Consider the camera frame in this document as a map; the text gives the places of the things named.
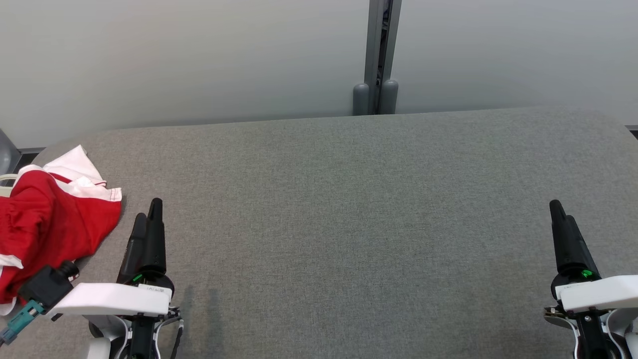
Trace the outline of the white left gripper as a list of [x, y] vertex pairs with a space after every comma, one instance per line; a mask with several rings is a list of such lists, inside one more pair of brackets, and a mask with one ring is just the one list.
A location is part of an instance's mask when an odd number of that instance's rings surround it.
[[147, 215], [138, 213], [135, 217], [117, 283], [79, 283], [48, 311], [47, 316], [159, 317], [168, 314], [174, 294], [174, 284], [168, 277], [127, 285], [139, 273], [142, 254], [144, 271], [166, 273], [161, 198], [151, 200]]

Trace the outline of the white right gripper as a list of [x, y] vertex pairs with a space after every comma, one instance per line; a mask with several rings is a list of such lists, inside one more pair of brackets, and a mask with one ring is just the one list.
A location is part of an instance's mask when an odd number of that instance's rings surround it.
[[[600, 279], [590, 250], [573, 216], [557, 199], [549, 202], [556, 269], [568, 279]], [[619, 275], [592, 282], [557, 286], [556, 300], [567, 312], [609, 311], [638, 307], [638, 276]]]

